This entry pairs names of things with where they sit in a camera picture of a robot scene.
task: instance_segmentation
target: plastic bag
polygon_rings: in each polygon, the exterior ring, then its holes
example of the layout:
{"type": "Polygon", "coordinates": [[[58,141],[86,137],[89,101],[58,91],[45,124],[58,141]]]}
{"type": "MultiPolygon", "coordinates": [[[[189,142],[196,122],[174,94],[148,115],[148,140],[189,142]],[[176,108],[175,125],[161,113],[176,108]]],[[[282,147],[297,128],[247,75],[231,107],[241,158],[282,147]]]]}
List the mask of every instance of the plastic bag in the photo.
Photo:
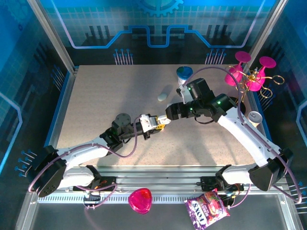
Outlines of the plastic bag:
{"type": "Polygon", "coordinates": [[[195,230],[204,230],[223,217],[229,216],[216,189],[186,200],[185,205],[195,230]]]}

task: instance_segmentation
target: beige work surface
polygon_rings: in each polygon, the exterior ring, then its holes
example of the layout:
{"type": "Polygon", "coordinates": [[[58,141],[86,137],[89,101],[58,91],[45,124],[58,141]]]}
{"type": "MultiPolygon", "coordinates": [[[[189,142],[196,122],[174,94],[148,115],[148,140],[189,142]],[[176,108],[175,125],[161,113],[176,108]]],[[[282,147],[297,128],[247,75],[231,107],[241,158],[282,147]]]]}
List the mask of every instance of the beige work surface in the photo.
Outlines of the beige work surface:
{"type": "MultiPolygon", "coordinates": [[[[180,102],[176,69],[181,65],[80,66],[72,90],[58,148],[90,141],[107,128],[120,113],[134,120],[140,114],[163,115],[168,103],[180,102]],[[159,102],[158,95],[168,93],[159,102]]],[[[194,71],[204,65],[189,65],[194,71]]],[[[225,73],[209,69],[196,75],[204,78],[215,96],[236,95],[235,87],[224,82],[225,73]]],[[[245,105],[250,111],[248,101],[245,105]]],[[[118,152],[127,155],[134,139],[118,152]]],[[[201,125],[190,119],[172,121],[150,139],[138,138],[136,152],[129,158],[107,156],[89,161],[97,166],[112,165],[226,165],[253,163],[245,148],[217,123],[201,125]]]]}

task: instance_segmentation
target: glass panel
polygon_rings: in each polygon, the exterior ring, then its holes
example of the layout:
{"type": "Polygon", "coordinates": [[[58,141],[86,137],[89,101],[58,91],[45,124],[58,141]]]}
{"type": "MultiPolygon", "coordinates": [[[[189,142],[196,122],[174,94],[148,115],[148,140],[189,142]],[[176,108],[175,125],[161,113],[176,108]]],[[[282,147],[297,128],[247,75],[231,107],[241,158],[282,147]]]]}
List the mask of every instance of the glass panel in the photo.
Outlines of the glass panel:
{"type": "MultiPolygon", "coordinates": [[[[262,47],[255,67],[261,67],[260,57],[272,57],[276,67],[265,69],[266,76],[281,75],[282,85],[266,79],[264,87],[272,90],[271,98],[257,92],[259,106],[267,123],[267,131],[275,144],[294,153],[292,170],[301,186],[307,184],[307,1],[289,0],[271,34],[262,47]]],[[[307,224],[306,191],[303,203],[296,205],[303,225],[307,224]]],[[[293,187],[292,194],[297,194],[293,187]]]]}
{"type": "Polygon", "coordinates": [[[275,0],[41,2],[75,65],[233,64],[275,0]]]}
{"type": "Polygon", "coordinates": [[[14,229],[31,159],[21,152],[43,147],[66,69],[27,1],[0,1],[0,31],[0,222],[14,229]]]}

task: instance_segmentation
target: purple cable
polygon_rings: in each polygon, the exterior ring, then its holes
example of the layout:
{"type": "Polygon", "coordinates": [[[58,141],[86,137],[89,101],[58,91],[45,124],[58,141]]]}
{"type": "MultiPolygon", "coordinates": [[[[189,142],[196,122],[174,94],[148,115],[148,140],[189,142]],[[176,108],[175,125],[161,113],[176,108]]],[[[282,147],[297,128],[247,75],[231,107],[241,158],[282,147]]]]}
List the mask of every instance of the purple cable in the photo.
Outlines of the purple cable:
{"type": "MultiPolygon", "coordinates": [[[[202,71],[202,70],[205,70],[205,69],[220,69],[220,70],[226,72],[227,74],[229,74],[229,75],[232,77],[232,79],[233,79],[234,82],[236,83],[237,89],[240,88],[240,87],[239,87],[238,81],[237,81],[236,78],[232,75],[231,72],[225,70],[225,69],[222,68],[222,67],[211,67],[211,66],[210,66],[210,67],[201,68],[201,69],[199,69],[198,71],[194,72],[194,73],[186,80],[186,82],[182,85],[182,87],[186,86],[186,85],[188,84],[188,82],[194,77],[195,74],[197,74],[198,72],[200,72],[200,71],[202,71]]],[[[246,129],[248,129],[248,130],[253,134],[253,136],[255,136],[265,147],[267,147],[268,149],[271,149],[271,153],[273,153],[273,155],[274,155],[275,157],[277,157],[277,158],[279,159],[279,161],[283,164],[283,166],[284,166],[286,172],[289,173],[289,175],[290,175],[290,177],[291,177],[291,179],[292,179],[292,181],[293,181],[293,184],[294,184],[295,189],[296,189],[296,191],[297,191],[297,197],[298,197],[298,199],[293,198],[290,194],[287,194],[285,191],[283,191],[282,189],[280,189],[279,187],[277,187],[277,186],[275,186],[275,185],[273,185],[273,187],[274,187],[275,189],[277,189],[278,191],[280,191],[281,193],[283,193],[285,196],[289,197],[289,198],[290,198],[291,200],[293,200],[294,202],[296,202],[296,203],[301,203],[301,202],[302,202],[302,194],[301,194],[301,191],[299,190],[299,186],[298,186],[298,184],[297,184],[297,181],[296,181],[296,178],[295,178],[293,172],[291,171],[290,167],[286,164],[286,162],[284,162],[284,160],[281,158],[281,156],[280,156],[275,150],[273,150],[273,149],[271,148],[271,146],[270,146],[265,140],[263,140],[262,137],[261,137],[257,132],[255,132],[248,124],[245,123],[245,121],[244,121],[244,119],[243,119],[243,117],[242,117],[242,114],[241,114],[241,100],[242,100],[242,98],[241,98],[241,92],[240,92],[240,90],[238,90],[238,106],[237,106],[237,110],[238,110],[238,116],[239,116],[240,121],[243,123],[244,127],[246,127],[246,129]]]]}
{"type": "Polygon", "coordinates": [[[134,147],[133,147],[133,150],[131,151],[131,153],[129,153],[127,156],[122,156],[122,155],[119,155],[118,153],[114,152],[113,150],[109,149],[108,147],[106,146],[103,146],[103,145],[100,145],[100,144],[85,144],[85,145],[80,145],[80,146],[77,146],[67,152],[64,152],[63,154],[59,155],[58,157],[56,157],[55,159],[53,159],[52,161],[50,161],[38,174],[37,176],[34,178],[34,180],[29,184],[29,187],[28,187],[28,191],[30,193],[32,193],[32,188],[33,188],[33,185],[37,182],[37,180],[39,179],[39,177],[54,163],[56,162],[57,160],[61,159],[62,157],[64,156],[68,156],[70,153],[72,152],[75,152],[76,150],[78,149],[82,149],[84,147],[90,147],[90,146],[97,146],[98,148],[103,148],[103,149],[106,149],[108,150],[109,152],[111,152],[112,154],[118,156],[118,157],[122,157],[122,158],[126,158],[126,157],[130,157],[136,150],[136,146],[138,144],[138,135],[137,135],[137,130],[136,130],[136,120],[137,119],[140,119],[140,116],[135,118],[134,121],[133,121],[133,131],[134,131],[134,136],[135,136],[135,141],[134,141],[134,147]]]}
{"type": "Polygon", "coordinates": [[[243,197],[243,199],[242,199],[239,203],[237,203],[236,205],[232,205],[232,206],[230,206],[229,208],[233,208],[233,207],[239,206],[239,205],[246,199],[246,197],[248,196],[248,193],[250,192],[250,187],[251,187],[251,184],[249,184],[248,190],[246,191],[246,194],[245,194],[245,196],[243,197]]]}
{"type": "Polygon", "coordinates": [[[108,186],[105,186],[105,187],[102,187],[102,188],[97,188],[97,189],[89,189],[89,188],[85,188],[83,186],[76,186],[76,187],[80,188],[80,189],[82,189],[84,191],[88,191],[88,192],[97,192],[97,191],[105,190],[105,189],[113,187],[113,186],[114,186],[113,191],[103,201],[101,201],[98,205],[88,206],[88,208],[95,209],[95,208],[101,206],[103,203],[105,203],[110,198],[110,196],[113,195],[113,193],[117,189],[117,184],[111,184],[111,185],[108,185],[108,186]]]}

